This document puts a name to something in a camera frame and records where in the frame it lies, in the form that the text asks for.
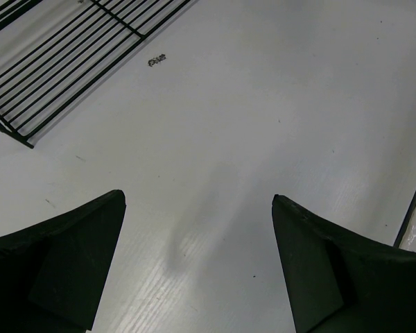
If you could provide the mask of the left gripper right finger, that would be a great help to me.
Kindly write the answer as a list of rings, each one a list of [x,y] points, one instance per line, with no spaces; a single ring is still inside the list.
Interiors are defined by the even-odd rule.
[[[323,219],[286,196],[272,221],[297,332],[416,332],[416,253]]]

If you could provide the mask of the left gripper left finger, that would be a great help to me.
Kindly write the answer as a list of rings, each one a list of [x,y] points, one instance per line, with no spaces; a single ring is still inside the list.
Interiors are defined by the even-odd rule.
[[[0,332],[92,330],[125,210],[115,189],[0,237]]]

